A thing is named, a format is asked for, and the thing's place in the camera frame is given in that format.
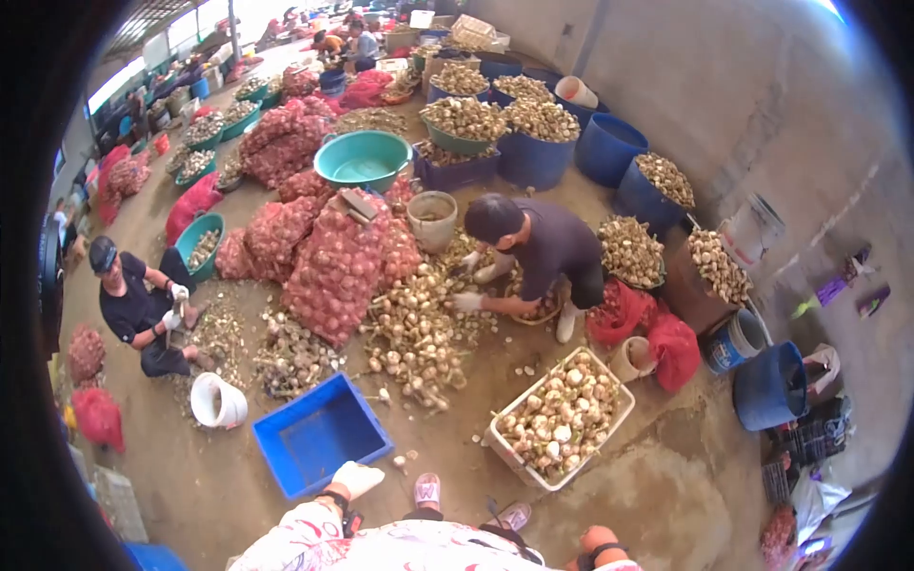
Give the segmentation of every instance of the slipper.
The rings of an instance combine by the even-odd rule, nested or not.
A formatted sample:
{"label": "slipper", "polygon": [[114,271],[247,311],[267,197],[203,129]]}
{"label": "slipper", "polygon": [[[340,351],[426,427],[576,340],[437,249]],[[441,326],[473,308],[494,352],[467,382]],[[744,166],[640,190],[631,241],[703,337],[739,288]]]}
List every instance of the slipper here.
{"label": "slipper", "polygon": [[532,512],[533,508],[530,507],[529,503],[512,503],[506,507],[504,511],[498,514],[497,520],[493,518],[486,523],[496,527],[504,527],[504,525],[502,525],[502,523],[504,523],[512,530],[519,532],[520,529],[530,521],[530,514]]}
{"label": "slipper", "polygon": [[441,479],[438,474],[427,472],[416,479],[412,489],[413,500],[416,507],[420,502],[435,502],[441,508]]}

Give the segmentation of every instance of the crouching man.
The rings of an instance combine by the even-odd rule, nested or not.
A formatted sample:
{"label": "crouching man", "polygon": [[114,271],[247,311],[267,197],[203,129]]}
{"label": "crouching man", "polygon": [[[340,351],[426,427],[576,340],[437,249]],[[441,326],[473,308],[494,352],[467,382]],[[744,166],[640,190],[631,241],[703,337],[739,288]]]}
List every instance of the crouching man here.
{"label": "crouching man", "polygon": [[[175,297],[189,299],[197,288],[177,248],[168,248],[159,269],[153,270],[130,252],[119,253],[107,236],[99,236],[89,247],[89,263],[101,280],[101,316],[118,339],[140,352],[146,376],[190,375],[190,363],[212,368],[212,359],[195,345],[176,349],[165,342],[166,332],[181,325],[193,329],[206,310],[187,303],[182,320],[172,309]],[[154,285],[152,291],[146,291],[144,280]]]}

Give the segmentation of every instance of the blue plastic crate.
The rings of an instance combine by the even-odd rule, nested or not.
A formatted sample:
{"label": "blue plastic crate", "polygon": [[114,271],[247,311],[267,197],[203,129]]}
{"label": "blue plastic crate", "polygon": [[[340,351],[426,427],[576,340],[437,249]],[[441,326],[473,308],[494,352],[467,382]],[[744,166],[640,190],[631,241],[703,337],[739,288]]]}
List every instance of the blue plastic crate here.
{"label": "blue plastic crate", "polygon": [[251,425],[282,493],[292,500],[322,490],[348,460],[360,464],[393,449],[388,433],[345,373]]}

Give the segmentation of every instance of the white plastic bucket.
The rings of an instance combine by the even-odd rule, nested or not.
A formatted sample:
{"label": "white plastic bucket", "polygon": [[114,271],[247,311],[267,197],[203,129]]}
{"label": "white plastic bucket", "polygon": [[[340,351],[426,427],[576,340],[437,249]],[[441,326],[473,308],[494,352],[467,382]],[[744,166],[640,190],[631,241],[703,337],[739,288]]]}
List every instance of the white plastic bucket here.
{"label": "white plastic bucket", "polygon": [[643,337],[629,337],[616,349],[610,370],[623,383],[654,372],[657,363],[651,358],[650,344]]}
{"label": "white plastic bucket", "polygon": [[[457,224],[457,201],[453,196],[428,190],[412,197],[406,214],[416,243],[430,254],[441,254],[454,237]],[[423,218],[434,217],[434,220]]]}
{"label": "white plastic bucket", "polygon": [[435,13],[431,10],[413,10],[409,14],[409,27],[427,30],[431,27],[431,19],[434,17]]}
{"label": "white plastic bucket", "polygon": [[565,76],[556,84],[556,95],[565,101],[570,101],[575,105],[586,107],[588,109],[597,109],[600,101],[584,82],[573,75]]}
{"label": "white plastic bucket", "polygon": [[724,250],[748,270],[759,263],[786,229],[784,221],[765,199],[752,193],[733,217],[721,223],[718,232]]}
{"label": "white plastic bucket", "polygon": [[[217,395],[221,401],[218,410]],[[219,375],[203,373],[190,387],[190,409],[203,426],[235,428],[248,417],[248,399]]]}

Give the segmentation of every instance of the black t-shirt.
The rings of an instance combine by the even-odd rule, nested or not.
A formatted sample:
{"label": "black t-shirt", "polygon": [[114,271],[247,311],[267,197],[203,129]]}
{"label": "black t-shirt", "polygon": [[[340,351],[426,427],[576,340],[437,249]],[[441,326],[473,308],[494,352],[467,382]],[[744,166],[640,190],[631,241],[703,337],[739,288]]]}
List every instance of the black t-shirt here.
{"label": "black t-shirt", "polygon": [[127,292],[121,297],[114,297],[99,284],[99,306],[101,316],[117,338],[130,344],[136,334],[161,321],[167,311],[168,300],[162,290],[146,291],[143,283],[146,264],[141,259],[130,252],[121,252],[121,267]]}

